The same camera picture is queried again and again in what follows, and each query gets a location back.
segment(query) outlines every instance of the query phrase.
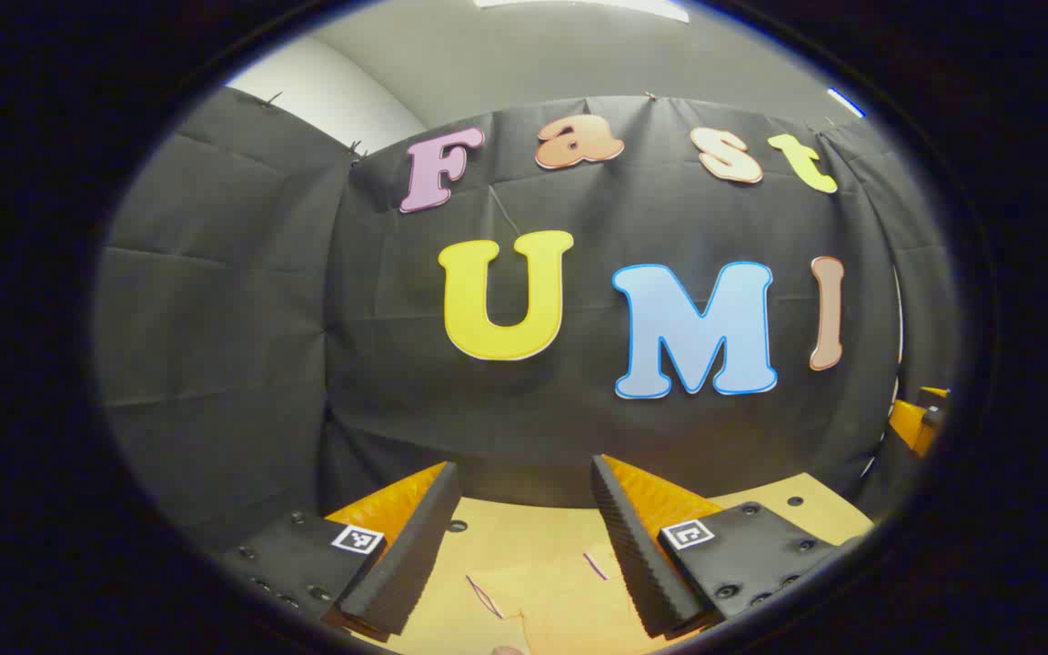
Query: light blue letter m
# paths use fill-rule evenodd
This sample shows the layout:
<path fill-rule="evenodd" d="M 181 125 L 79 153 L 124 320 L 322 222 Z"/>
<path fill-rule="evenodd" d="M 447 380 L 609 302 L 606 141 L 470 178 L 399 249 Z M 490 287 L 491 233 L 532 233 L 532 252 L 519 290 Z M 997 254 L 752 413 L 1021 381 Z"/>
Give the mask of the light blue letter m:
<path fill-rule="evenodd" d="M 670 393 L 673 380 L 661 374 L 661 345 L 686 391 L 698 393 L 706 372 L 725 344 L 722 369 L 714 377 L 720 394 L 772 390 L 766 332 L 766 287 L 770 269 L 755 262 L 722 266 L 706 311 L 698 308 L 681 282 L 664 265 L 629 265 L 612 277 L 629 300 L 629 373 L 617 380 L 624 398 L 656 398 Z"/>

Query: black fabric backdrop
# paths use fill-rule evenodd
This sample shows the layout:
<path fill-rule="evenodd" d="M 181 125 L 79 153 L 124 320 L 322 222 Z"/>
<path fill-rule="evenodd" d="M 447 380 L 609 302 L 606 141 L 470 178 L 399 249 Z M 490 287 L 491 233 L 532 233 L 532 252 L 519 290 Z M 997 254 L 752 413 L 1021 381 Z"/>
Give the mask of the black fabric backdrop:
<path fill-rule="evenodd" d="M 533 160 L 550 121 L 597 114 L 625 141 L 607 162 L 549 171 Z M 413 141 L 475 126 L 465 173 L 441 206 L 402 215 Z M 703 170 L 690 130 L 730 130 L 765 170 L 754 185 Z M 766 140 L 791 133 L 820 153 L 839 190 L 811 190 Z M 852 495 L 876 455 L 897 375 L 899 321 L 892 235 L 936 235 L 933 212 L 907 175 L 890 176 L 890 149 L 860 128 L 803 125 L 691 100 L 563 100 L 442 126 L 367 157 L 350 171 L 329 242 L 326 285 L 329 419 L 321 456 L 321 505 L 331 508 L 441 458 L 458 461 L 474 498 L 591 506 L 588 461 L 606 452 L 696 493 L 732 493 L 811 473 Z M 873 194 L 880 187 L 885 194 Z M 500 244 L 487 312 L 510 325 L 527 311 L 527 268 L 512 250 L 522 233 L 565 230 L 565 316 L 548 349 L 521 362 L 482 362 L 454 348 L 442 322 L 444 269 L 437 256 L 472 239 Z M 910 240 L 902 256 L 920 262 Z M 810 262 L 844 261 L 844 357 L 814 372 L 818 298 Z M 669 265 L 704 309 L 732 261 L 767 265 L 768 393 L 696 395 L 674 380 L 653 401 L 616 397 L 628 368 L 629 319 L 612 274 Z M 915 275 L 923 274 L 922 268 Z M 939 292 L 903 287 L 907 310 Z M 947 307 L 936 320 L 948 320 Z M 910 331 L 910 348 L 934 334 Z M 722 353 L 712 368 L 719 369 Z M 931 366 L 910 378 L 941 383 Z"/>
<path fill-rule="evenodd" d="M 147 162 L 107 238 L 94 331 L 108 417 L 204 547 L 314 506 L 321 293 L 348 166 L 333 138 L 222 88 Z"/>

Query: ceiling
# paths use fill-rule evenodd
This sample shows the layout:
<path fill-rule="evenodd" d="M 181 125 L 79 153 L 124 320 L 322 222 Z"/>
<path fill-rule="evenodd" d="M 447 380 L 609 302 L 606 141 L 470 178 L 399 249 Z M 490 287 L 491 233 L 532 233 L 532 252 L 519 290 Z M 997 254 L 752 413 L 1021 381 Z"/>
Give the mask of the ceiling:
<path fill-rule="evenodd" d="M 386 0 L 313 37 L 427 128 L 537 101 L 646 91 L 811 125 L 855 121 L 828 95 L 836 84 L 827 74 L 733 18 L 683 4 L 690 24 L 595 4 Z"/>

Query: letter u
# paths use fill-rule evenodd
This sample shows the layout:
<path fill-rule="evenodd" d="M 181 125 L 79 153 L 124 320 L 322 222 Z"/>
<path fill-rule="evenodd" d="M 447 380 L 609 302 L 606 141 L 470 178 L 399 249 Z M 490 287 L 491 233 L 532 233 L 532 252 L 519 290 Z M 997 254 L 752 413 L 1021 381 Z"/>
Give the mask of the letter u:
<path fill-rule="evenodd" d="M 573 236 L 561 230 L 529 232 L 516 239 L 516 252 L 527 257 L 527 315 L 503 327 L 487 319 L 487 264 L 500 254 L 495 241 L 447 245 L 439 264 L 444 283 L 444 327 L 455 348 L 477 359 L 517 361 L 532 356 L 561 332 L 564 291 L 562 255 Z"/>

